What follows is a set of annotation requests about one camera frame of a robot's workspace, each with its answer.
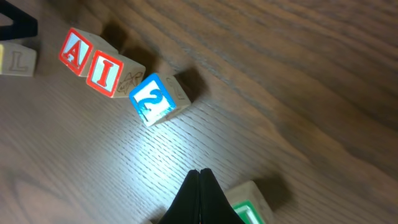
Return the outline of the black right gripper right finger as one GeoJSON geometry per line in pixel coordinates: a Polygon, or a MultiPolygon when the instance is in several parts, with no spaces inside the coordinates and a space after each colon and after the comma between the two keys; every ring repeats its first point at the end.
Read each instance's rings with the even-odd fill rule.
{"type": "Polygon", "coordinates": [[[209,168],[200,171],[200,213],[201,224],[244,224],[209,168]]]}

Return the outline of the blue number 2 block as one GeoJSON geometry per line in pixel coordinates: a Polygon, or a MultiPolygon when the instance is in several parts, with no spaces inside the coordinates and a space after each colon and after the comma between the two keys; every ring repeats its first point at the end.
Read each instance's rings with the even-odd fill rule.
{"type": "Polygon", "coordinates": [[[179,114],[191,101],[173,75],[152,73],[129,94],[146,126],[159,124],[179,114]]]}

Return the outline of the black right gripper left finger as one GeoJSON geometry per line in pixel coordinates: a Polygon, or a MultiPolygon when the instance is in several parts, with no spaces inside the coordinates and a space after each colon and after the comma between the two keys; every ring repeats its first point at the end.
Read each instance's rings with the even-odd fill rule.
{"type": "Polygon", "coordinates": [[[158,224],[199,224],[200,185],[199,172],[190,170],[171,206],[158,224]]]}

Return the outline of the red letter I block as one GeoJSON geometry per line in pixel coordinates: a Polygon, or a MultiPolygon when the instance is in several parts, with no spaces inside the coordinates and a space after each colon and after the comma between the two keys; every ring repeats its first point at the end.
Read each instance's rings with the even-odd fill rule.
{"type": "Polygon", "coordinates": [[[109,98],[125,98],[143,80],[146,67],[123,55],[97,50],[86,84],[109,98]]]}

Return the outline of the red letter A block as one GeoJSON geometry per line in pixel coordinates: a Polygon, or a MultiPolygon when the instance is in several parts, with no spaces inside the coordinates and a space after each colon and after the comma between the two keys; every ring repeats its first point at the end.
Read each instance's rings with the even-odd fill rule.
{"type": "Polygon", "coordinates": [[[97,50],[118,53],[102,37],[72,27],[62,45],[59,59],[78,77],[87,77],[97,50]]]}

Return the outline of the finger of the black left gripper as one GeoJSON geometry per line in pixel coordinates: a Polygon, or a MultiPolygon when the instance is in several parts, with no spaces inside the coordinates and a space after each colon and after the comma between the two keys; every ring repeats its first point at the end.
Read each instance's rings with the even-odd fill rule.
{"type": "Polygon", "coordinates": [[[12,20],[11,25],[1,26],[1,40],[37,36],[38,21],[28,13],[5,0],[1,0],[1,14],[12,20]]]}

